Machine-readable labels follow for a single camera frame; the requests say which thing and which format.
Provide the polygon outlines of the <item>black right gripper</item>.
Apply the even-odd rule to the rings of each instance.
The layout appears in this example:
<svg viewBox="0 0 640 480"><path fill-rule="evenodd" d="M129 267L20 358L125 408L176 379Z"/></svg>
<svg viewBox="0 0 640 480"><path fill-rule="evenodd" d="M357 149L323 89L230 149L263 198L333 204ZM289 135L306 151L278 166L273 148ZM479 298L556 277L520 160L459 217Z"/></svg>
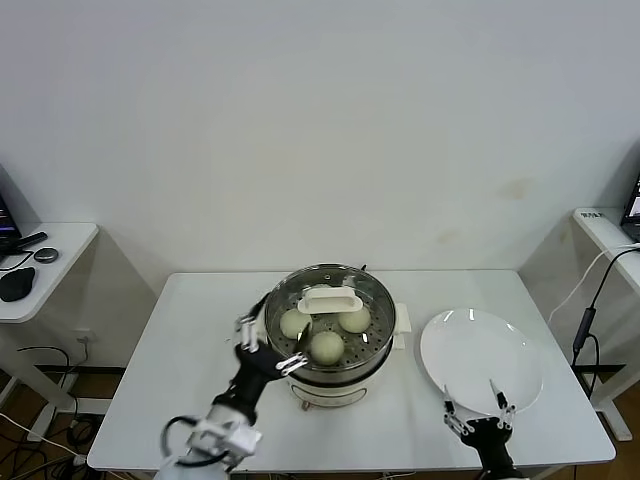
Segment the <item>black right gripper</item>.
<svg viewBox="0 0 640 480"><path fill-rule="evenodd" d="M513 433L516 406L508 402L504 392L492 379L489 383L500 409L498 418L481 418L466 423L457 416L455 402L447 386L444 386L444 423L454 434L462 434L461 441L464 445L476 450L485 472L514 472L514 463L506 444Z"/></svg>

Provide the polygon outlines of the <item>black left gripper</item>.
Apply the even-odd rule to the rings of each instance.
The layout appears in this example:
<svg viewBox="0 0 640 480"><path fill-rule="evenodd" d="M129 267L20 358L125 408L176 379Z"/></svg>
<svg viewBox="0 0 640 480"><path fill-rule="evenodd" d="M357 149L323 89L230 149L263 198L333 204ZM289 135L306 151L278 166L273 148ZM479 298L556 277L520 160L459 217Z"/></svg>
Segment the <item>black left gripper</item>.
<svg viewBox="0 0 640 480"><path fill-rule="evenodd" d="M264 295L235 322L235 333L241 349L236 350L240 366L232 385L234 396L239 400L258 400L269 382L279 380L280 374L290 375L308 363L306 351L311 342L310 323L299 334L290 357L280 361L280 355L275 351L259 349L256 321L266 300L267 296Z"/></svg>

